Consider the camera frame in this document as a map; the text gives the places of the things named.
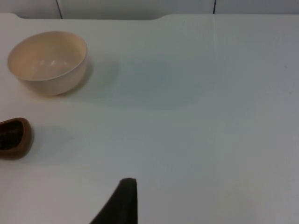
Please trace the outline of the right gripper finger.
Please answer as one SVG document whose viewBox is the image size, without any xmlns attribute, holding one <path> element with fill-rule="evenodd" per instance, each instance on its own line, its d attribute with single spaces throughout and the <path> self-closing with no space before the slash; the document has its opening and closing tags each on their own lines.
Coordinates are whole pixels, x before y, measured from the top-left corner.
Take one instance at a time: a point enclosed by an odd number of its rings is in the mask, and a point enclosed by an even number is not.
<svg viewBox="0 0 299 224">
<path fill-rule="evenodd" d="M 137 224 L 138 193 L 134 178 L 120 180 L 113 194 L 91 224 Z"/>
</svg>

